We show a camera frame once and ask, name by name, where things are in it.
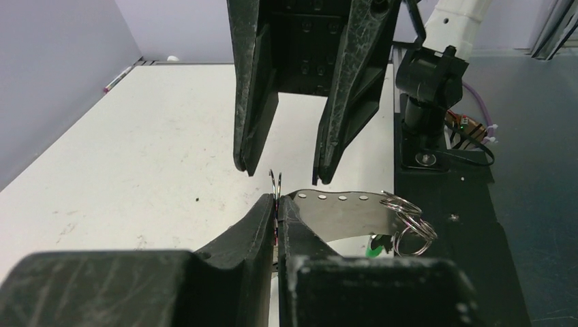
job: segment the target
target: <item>white wall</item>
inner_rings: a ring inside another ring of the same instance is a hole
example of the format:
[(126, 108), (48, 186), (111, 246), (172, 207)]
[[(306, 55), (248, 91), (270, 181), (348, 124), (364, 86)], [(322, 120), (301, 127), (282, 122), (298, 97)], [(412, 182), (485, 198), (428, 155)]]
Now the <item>white wall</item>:
[[(144, 57), (164, 60), (176, 55), (199, 63), (232, 62), (226, 0), (116, 0)], [(539, 16), (551, 0), (494, 0), (482, 24), (476, 48), (529, 48)], [(422, 0), (427, 20), (437, 0)], [(413, 40), (402, 5), (395, 31), (399, 41)]]
[(0, 190), (139, 57), (114, 0), (0, 1)]

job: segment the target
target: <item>bolt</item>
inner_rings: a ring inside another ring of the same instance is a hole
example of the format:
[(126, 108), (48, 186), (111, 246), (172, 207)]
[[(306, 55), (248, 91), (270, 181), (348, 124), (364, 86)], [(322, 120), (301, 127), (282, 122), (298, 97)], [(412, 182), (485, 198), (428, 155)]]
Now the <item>bolt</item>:
[(317, 74), (319, 74), (319, 76), (325, 75), (325, 67), (324, 66), (317, 67)]
[(304, 63), (301, 65), (301, 73), (307, 75), (309, 73), (309, 65)]
[(285, 1), (285, 7), (287, 7), (287, 9), (291, 9), (295, 6), (296, 2), (297, 0), (287, 0)]
[(339, 24), (336, 22), (330, 22), (327, 28), (329, 29), (329, 33), (337, 34), (337, 31), (339, 30)]
[(314, 0), (313, 1), (313, 9), (321, 10), (323, 8), (323, 0)]
[(309, 20), (304, 20), (301, 23), (301, 27), (303, 28), (304, 32), (309, 33), (311, 31), (311, 22)]

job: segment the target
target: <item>cable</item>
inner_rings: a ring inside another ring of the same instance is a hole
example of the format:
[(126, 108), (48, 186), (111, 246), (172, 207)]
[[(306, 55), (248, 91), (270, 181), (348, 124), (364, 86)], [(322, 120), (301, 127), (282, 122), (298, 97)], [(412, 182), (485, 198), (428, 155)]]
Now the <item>cable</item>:
[(446, 126), (453, 132), (455, 132), (456, 134), (459, 134), (459, 136), (462, 139), (466, 139), (468, 141), (470, 141), (470, 143), (475, 146), (478, 147), (480, 150), (482, 150), (486, 155), (488, 155), (488, 157), (491, 158), (491, 161), (488, 162), (481, 162), (481, 161), (475, 161), (475, 160), (471, 160), (470, 158), (466, 158), (466, 157), (462, 157), (461, 155), (456, 155), (454, 153), (451, 152), (447, 152), (447, 151), (441, 151), (441, 150), (431, 150), (431, 149), (423, 149), (424, 152), (430, 152), (433, 154), (437, 154), (437, 155), (443, 155), (446, 157), (450, 157), (452, 159), (455, 159), (457, 161), (461, 161), (465, 164), (468, 165), (472, 165), (472, 166), (478, 166), (478, 167), (489, 167), (491, 165), (493, 165), (494, 161), (496, 160), (496, 157), (494, 157), (493, 153), (491, 152), (490, 149), (488, 149), (484, 144), (480, 143), (478, 140), (474, 139), (472, 136), (468, 135), (467, 133), (465, 133), (464, 131), (460, 130), (459, 128), (455, 128), (452, 125), (450, 125), (450, 123), (446, 122)]
[(494, 133), (494, 129), (495, 127), (490, 128), (490, 126), (493, 126), (493, 121), (491, 120), (491, 117), (489, 115), (489, 111), (486, 107), (486, 103), (484, 102), (484, 100), (482, 99), (482, 96), (480, 95), (480, 93), (478, 93), (471, 85), (469, 85), (468, 83), (462, 81), (461, 82), (463, 87), (468, 90), (470, 92), (470, 94), (472, 94), (474, 96), (474, 99), (476, 100), (476, 103), (478, 104), (478, 107), (480, 108), (482, 115), (484, 116), (484, 119), (486, 120), (486, 126), (487, 126), (487, 137), (488, 138), (492, 138), (493, 137), (493, 133)]

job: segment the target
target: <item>marker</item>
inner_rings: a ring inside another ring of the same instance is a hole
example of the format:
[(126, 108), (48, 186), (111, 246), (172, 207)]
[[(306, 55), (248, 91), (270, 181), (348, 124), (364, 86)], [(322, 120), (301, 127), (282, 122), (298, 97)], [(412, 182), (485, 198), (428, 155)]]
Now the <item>marker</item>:
[(129, 66), (127, 69), (123, 70), (123, 72), (120, 73), (114, 80), (112, 80), (112, 82), (108, 83), (108, 85), (104, 87), (104, 92), (108, 93), (110, 90), (112, 90), (115, 85), (117, 85), (125, 76), (128, 75), (131, 69), (132, 66)]

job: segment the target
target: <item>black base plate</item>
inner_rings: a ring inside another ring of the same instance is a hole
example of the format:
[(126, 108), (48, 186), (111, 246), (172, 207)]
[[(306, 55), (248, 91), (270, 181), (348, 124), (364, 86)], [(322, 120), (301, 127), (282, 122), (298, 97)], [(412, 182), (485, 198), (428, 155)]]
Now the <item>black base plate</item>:
[[(490, 169), (455, 161), (448, 172), (403, 168), (401, 118), (395, 114), (395, 194), (422, 208), (423, 219), (439, 236), (423, 256), (448, 258), (466, 272), (488, 326), (530, 326), (506, 235), (489, 195)], [(484, 160), (481, 151), (459, 154)]]

